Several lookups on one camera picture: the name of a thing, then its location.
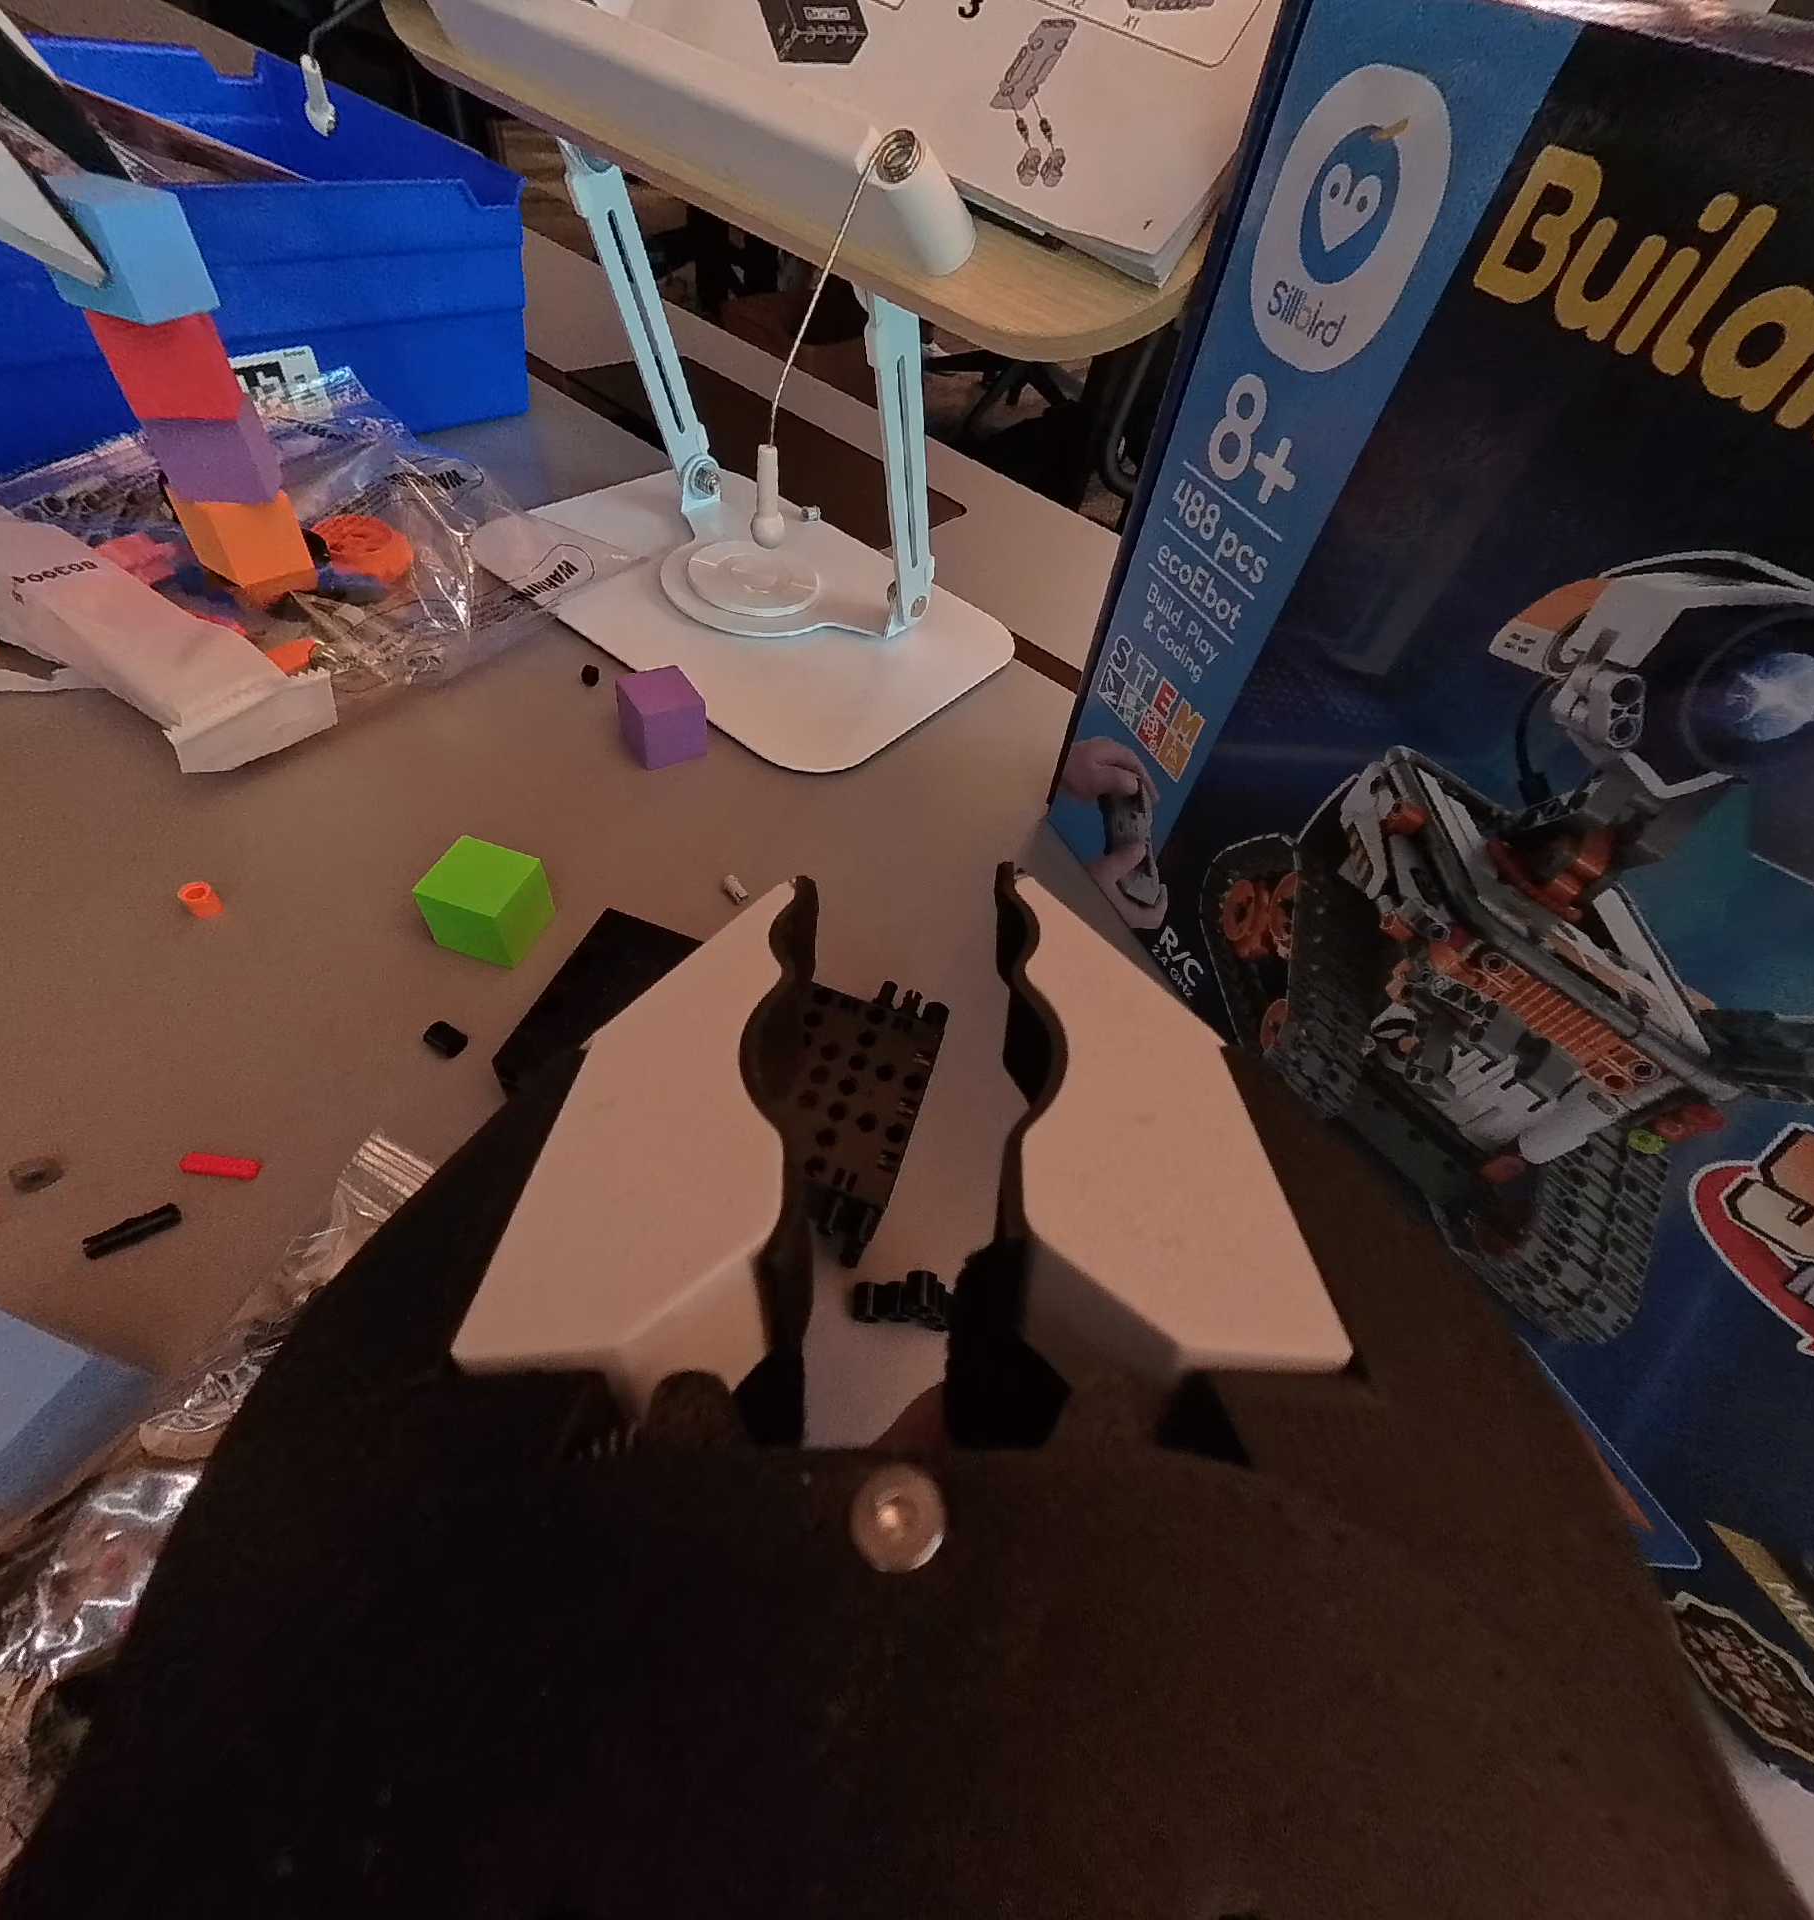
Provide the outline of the black perforated building plate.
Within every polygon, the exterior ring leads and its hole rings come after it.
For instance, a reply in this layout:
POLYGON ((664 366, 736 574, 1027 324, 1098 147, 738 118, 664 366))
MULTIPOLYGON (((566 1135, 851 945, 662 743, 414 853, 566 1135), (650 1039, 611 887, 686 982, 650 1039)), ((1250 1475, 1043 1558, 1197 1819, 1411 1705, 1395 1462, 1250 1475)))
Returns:
MULTIPOLYGON (((694 948, 667 926, 601 912, 492 1053, 497 1085, 513 1094, 589 1044, 694 948)), ((802 998, 802 1068, 781 1125, 802 1159, 808 1216, 846 1267, 859 1267, 895 1197, 944 1035, 944 1002, 895 982, 872 998, 818 982, 802 998)))

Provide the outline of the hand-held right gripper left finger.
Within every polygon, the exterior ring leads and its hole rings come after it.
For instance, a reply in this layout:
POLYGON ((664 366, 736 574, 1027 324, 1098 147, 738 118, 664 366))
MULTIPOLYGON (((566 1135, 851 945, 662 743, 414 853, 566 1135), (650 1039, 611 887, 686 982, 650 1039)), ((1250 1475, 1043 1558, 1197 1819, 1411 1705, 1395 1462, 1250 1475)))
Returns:
POLYGON ((758 1420, 804 1430, 813 1234, 783 1115, 804 1076, 818 892, 746 904, 585 1044, 450 1359, 470 1376, 597 1373, 641 1418, 764 1363, 758 1420))

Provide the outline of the red foam cube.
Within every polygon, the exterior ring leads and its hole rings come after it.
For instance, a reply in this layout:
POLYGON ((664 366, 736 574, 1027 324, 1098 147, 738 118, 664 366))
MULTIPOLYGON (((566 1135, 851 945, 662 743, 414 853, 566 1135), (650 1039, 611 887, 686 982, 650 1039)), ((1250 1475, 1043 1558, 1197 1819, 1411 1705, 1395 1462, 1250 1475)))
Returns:
POLYGON ((164 324, 90 309, 84 317, 138 421, 233 421, 243 409, 247 395, 211 313, 164 324))

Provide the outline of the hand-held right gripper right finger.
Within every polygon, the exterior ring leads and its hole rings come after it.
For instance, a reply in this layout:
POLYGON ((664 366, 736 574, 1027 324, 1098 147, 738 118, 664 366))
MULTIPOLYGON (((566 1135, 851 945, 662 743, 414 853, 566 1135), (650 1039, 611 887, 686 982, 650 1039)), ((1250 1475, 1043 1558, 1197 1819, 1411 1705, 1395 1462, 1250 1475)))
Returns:
POLYGON ((989 1245, 948 1321, 948 1439, 1040 1447, 1119 1376, 1157 1418, 1197 1376, 1352 1360, 1227 1044, 1034 877, 992 884, 1022 1096, 989 1245))

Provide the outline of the blue toy robot box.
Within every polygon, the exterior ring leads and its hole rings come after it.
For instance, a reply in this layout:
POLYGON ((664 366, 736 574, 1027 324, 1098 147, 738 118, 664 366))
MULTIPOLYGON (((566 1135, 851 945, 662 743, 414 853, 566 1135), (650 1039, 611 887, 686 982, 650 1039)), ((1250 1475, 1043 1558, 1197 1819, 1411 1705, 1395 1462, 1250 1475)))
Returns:
POLYGON ((1814 1790, 1814 18, 1284 6, 1062 770, 1814 1790))

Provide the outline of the black office chair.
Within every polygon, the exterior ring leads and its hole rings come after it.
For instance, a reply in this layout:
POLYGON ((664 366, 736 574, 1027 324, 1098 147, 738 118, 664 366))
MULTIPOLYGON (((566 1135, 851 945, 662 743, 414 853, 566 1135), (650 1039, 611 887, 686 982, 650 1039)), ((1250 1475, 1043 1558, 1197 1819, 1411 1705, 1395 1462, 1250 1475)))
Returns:
POLYGON ((1010 360, 989 349, 938 349, 926 362, 938 443, 1018 487, 1084 513, 1093 492, 1131 502, 1158 335, 1072 366, 1010 360))

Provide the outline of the white instruction booklet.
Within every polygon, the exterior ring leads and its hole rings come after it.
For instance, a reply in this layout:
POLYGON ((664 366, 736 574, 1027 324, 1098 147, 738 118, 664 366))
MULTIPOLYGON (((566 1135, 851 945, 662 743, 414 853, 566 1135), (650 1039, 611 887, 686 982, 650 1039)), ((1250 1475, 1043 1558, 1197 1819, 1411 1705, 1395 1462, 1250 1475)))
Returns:
POLYGON ((638 4, 620 18, 913 129, 960 194, 1167 282, 1220 197, 1277 4, 638 4))

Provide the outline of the clear printed plastic bag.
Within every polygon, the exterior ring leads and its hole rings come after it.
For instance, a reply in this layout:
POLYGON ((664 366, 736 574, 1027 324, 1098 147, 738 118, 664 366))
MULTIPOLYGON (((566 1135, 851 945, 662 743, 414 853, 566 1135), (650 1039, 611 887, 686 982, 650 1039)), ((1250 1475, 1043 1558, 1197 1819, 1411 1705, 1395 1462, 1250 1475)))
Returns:
POLYGON ((112 691, 184 773, 228 773, 462 677, 638 563, 419 443, 351 369, 270 403, 268 431, 325 549, 273 606, 197 563, 143 436, 0 476, 0 691, 112 691))

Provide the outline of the orange foam cube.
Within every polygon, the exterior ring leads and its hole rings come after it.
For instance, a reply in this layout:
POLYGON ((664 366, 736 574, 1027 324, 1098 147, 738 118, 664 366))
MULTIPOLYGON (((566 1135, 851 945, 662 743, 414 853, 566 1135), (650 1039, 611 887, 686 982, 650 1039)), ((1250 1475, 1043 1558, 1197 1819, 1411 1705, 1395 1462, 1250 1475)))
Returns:
POLYGON ((318 568, 289 492, 270 500, 189 500, 167 487, 199 564, 254 606, 318 588, 318 568))

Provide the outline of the purple foam cube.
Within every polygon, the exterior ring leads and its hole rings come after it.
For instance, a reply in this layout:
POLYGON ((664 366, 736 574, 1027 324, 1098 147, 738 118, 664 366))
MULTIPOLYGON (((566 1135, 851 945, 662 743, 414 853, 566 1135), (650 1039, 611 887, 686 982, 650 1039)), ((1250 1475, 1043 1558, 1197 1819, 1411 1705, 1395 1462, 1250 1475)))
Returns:
POLYGON ((281 492, 281 457, 250 397, 228 421, 143 421, 143 439, 181 500, 261 506, 281 492))
POLYGON ((614 681, 623 741, 649 773, 708 754, 708 713, 699 689, 677 663, 627 672, 614 681))

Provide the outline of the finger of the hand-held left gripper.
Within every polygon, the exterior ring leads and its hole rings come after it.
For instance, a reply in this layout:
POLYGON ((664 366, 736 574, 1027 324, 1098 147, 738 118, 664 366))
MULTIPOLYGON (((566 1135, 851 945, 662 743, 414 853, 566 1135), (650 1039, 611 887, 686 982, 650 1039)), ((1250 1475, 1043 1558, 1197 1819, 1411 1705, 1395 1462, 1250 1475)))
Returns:
POLYGON ((86 287, 101 287, 110 270, 84 232, 68 219, 66 204, 33 176, 0 141, 0 241, 37 260, 50 273, 63 273, 86 287))
POLYGON ((79 106, 32 40, 0 11, 0 173, 33 185, 132 180, 130 163, 79 106))

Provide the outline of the white book stand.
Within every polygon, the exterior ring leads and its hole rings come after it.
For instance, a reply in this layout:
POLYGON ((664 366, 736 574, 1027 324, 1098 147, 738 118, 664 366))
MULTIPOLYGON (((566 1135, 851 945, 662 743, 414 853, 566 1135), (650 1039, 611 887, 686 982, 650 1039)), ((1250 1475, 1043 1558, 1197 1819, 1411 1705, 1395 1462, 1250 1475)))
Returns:
POLYGON ((783 500, 781 403, 752 476, 715 460, 623 180, 677 181, 794 247, 825 232, 825 276, 853 238, 882 263, 874 278, 947 278, 978 232, 930 146, 599 6, 431 16, 465 83, 561 133, 571 199, 679 484, 669 495, 656 476, 552 509, 558 535, 654 546, 555 615, 632 673, 681 669, 724 733, 802 776, 868 761, 997 673, 1010 632, 936 583, 921 318, 878 285, 859 292, 890 513, 890 549, 875 553, 783 500))

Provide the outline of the blue foam cube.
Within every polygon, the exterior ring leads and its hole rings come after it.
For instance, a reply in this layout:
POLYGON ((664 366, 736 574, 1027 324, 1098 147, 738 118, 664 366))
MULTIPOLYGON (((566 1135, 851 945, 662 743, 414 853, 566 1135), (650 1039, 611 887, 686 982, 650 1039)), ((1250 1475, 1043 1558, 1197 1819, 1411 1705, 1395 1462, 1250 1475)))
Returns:
POLYGON ((154 1376, 0 1308, 0 1513, 53 1500, 141 1418, 154 1376))
POLYGON ((147 327, 219 312, 220 292, 171 191, 93 173, 50 186, 110 270, 101 285, 53 270, 59 301, 147 327))

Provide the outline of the blue plastic bin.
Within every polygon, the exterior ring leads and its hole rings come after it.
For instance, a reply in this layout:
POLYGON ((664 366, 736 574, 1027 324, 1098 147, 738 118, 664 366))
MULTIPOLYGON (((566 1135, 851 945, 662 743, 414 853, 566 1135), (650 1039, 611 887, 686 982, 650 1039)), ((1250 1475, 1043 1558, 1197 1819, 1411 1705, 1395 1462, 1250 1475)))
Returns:
MULTIPOLYGON (((333 89, 303 111, 292 63, 224 76, 186 44, 37 37, 53 70, 292 173, 177 186, 237 356, 311 347, 414 434, 528 406, 518 180, 374 102, 333 89)), ((0 244, 0 473, 132 431, 80 312, 0 244)))

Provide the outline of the green foam cube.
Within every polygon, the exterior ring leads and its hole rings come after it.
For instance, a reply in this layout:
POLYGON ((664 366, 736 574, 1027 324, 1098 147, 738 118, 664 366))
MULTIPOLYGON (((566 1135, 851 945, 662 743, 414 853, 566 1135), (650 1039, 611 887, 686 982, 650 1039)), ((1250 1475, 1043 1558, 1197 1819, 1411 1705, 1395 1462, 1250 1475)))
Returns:
POLYGON ((414 881, 414 907, 440 948, 513 970, 558 904, 537 856, 462 834, 414 881))

